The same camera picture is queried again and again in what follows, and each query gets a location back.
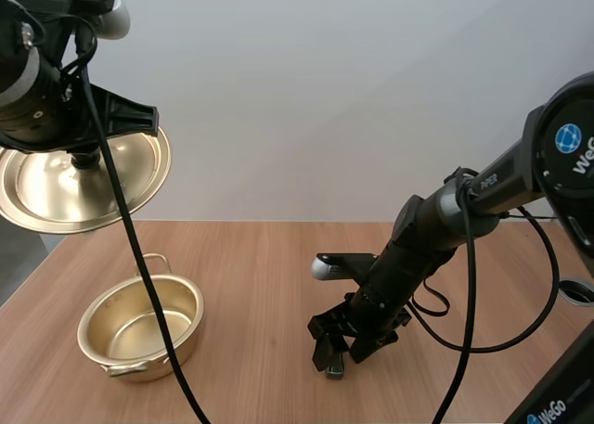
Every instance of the pot handle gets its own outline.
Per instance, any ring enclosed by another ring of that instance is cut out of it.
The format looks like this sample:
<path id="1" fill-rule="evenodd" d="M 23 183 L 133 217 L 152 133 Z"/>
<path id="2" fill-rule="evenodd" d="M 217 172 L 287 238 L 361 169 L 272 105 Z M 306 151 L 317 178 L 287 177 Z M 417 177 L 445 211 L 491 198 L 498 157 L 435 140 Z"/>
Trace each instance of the pot handle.
<path id="1" fill-rule="evenodd" d="M 155 252 L 150 252 L 148 254 L 142 254 L 142 257 L 145 260 L 149 260 L 149 259 L 160 259 L 163 262 L 163 264 L 165 265 L 165 267 L 167 268 L 167 274 L 171 274 L 172 273 L 172 271 L 171 271 L 171 265 L 169 264 L 169 261 L 167 260 L 167 258 L 164 255 L 157 254 Z M 136 276 L 140 276 L 140 271 L 138 271 L 138 267 L 137 266 L 135 266 L 134 274 Z"/>
<path id="2" fill-rule="evenodd" d="M 143 373 L 149 370 L 149 361 L 142 361 L 136 364 L 119 365 L 119 366 L 102 366 L 110 378 L 118 378 L 119 376 L 132 375 L 134 373 Z"/>

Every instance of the metal screw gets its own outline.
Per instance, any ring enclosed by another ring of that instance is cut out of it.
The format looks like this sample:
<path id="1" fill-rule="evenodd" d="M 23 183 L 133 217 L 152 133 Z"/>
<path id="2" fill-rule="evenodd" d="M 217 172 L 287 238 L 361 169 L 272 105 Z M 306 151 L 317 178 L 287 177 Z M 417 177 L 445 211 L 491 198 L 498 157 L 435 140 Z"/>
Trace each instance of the metal screw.
<path id="1" fill-rule="evenodd" d="M 35 37 L 32 26 L 22 22 L 20 24 L 20 36 L 22 37 L 22 44 L 25 48 L 31 50 L 33 48 L 33 40 Z"/>
<path id="2" fill-rule="evenodd" d="M 72 87 L 69 85 L 66 87 L 66 91 L 64 92 L 64 97 L 62 98 L 65 102 L 68 102 L 72 99 Z"/>

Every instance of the robotic arm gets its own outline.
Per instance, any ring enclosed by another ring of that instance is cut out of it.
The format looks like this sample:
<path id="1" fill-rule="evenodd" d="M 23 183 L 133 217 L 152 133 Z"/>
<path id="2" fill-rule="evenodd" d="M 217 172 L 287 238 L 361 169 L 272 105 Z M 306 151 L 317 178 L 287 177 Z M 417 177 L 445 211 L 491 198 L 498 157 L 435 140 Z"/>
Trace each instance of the robotic arm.
<path id="1" fill-rule="evenodd" d="M 0 146 L 66 150 L 73 164 L 88 168 L 98 161 L 96 137 L 80 82 L 61 63 L 77 18 L 108 39 L 124 37 L 130 26 L 122 0 L 0 0 Z M 93 96 L 107 137 L 157 135 L 156 108 L 96 86 Z"/>
<path id="2" fill-rule="evenodd" d="M 508 210 L 547 197 L 594 276 L 594 73 L 588 73 L 532 110 L 522 139 L 482 172 L 458 172 L 458 178 L 448 177 L 427 199 L 411 197 L 379 256 L 317 255 L 312 265 L 315 278 L 352 278 L 359 285 L 356 293 L 346 294 L 345 302 L 312 317 L 308 325 L 316 340 L 314 364 L 319 371 L 326 370 L 329 378 L 343 376 L 343 353 L 349 352 L 360 363 L 396 342 L 395 330 L 411 319 L 405 306 L 412 294 L 466 242 L 458 198 L 462 174 L 474 237 L 492 232 Z M 593 334 L 590 326 L 571 357 L 564 356 L 570 360 L 544 379 L 547 385 L 527 398 L 523 411 L 539 404 L 543 392 L 553 388 L 552 381 L 564 376 L 562 369 L 576 361 L 591 367 L 587 352 L 594 351 Z M 350 348 L 344 336 L 355 338 Z M 588 376 L 594 376 L 591 370 Z M 523 411 L 509 422 L 525 422 Z"/>

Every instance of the blue globe logo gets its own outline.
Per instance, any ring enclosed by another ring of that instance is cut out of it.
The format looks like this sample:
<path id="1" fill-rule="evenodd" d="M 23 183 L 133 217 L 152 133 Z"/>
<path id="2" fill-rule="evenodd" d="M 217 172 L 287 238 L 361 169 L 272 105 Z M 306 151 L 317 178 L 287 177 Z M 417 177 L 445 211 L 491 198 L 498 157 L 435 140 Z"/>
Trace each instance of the blue globe logo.
<path id="1" fill-rule="evenodd" d="M 555 135 L 555 146 L 560 153 L 574 153 L 582 143 L 582 131 L 575 124 L 565 124 Z"/>

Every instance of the wego logo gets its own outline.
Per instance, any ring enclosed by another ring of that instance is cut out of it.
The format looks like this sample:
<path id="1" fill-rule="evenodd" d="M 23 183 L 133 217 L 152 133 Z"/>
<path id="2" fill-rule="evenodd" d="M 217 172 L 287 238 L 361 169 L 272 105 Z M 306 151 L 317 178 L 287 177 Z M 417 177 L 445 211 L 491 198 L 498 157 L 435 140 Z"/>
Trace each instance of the wego logo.
<path id="1" fill-rule="evenodd" d="M 588 150 L 584 155 L 579 156 L 579 160 L 575 164 L 574 172 L 584 174 L 590 167 L 594 160 L 594 136 L 588 140 Z"/>
<path id="2" fill-rule="evenodd" d="M 527 424 L 551 424 L 567 410 L 563 401 L 551 401 L 549 408 L 544 409 L 537 416 L 528 415 Z"/>

